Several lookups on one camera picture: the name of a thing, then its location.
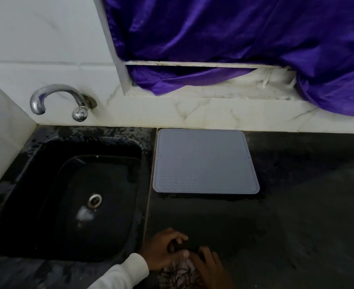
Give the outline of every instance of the hand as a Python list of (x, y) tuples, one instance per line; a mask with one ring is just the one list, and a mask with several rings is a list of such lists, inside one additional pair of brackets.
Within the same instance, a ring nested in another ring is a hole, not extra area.
[(231, 275), (223, 268), (219, 256), (216, 252), (211, 252), (208, 247), (200, 247), (199, 252), (204, 255), (205, 262), (193, 252), (190, 252), (196, 269), (200, 272), (206, 289), (234, 289)]
[(143, 246), (140, 255), (148, 264), (149, 271), (161, 270), (170, 266), (172, 262), (184, 261), (189, 258), (189, 251), (187, 250), (174, 252), (170, 243), (174, 239), (181, 244), (188, 240), (188, 237), (172, 228), (167, 228), (157, 233)]

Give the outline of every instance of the checkered cloth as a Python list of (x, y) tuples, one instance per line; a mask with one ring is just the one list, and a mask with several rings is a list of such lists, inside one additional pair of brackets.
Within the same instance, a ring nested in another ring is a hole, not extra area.
[(174, 262), (158, 276), (160, 289), (204, 289), (200, 273), (191, 260)]

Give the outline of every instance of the white sleeve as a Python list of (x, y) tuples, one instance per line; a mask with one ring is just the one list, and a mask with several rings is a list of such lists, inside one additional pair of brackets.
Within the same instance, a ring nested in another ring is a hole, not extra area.
[(132, 253), (125, 262), (111, 267), (88, 289), (132, 289), (147, 276), (146, 261), (138, 253)]

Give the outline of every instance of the black sink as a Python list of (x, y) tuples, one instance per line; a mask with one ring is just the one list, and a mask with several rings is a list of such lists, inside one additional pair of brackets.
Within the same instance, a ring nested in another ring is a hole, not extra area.
[[(53, 139), (40, 146), (0, 210), (0, 254), (101, 262), (133, 230), (142, 150), (119, 140)], [(91, 209), (93, 194), (102, 197)]]

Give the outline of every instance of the faucet spout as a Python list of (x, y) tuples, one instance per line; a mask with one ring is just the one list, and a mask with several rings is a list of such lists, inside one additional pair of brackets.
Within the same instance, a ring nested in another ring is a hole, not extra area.
[(34, 114), (41, 115), (46, 112), (45, 98), (54, 92), (68, 92), (70, 93), (78, 104), (74, 109), (72, 117), (77, 122), (83, 122), (88, 116), (88, 109), (93, 109), (97, 106), (97, 102), (91, 96), (81, 94), (74, 87), (66, 84), (50, 84), (43, 86), (36, 90), (30, 98), (30, 108)]

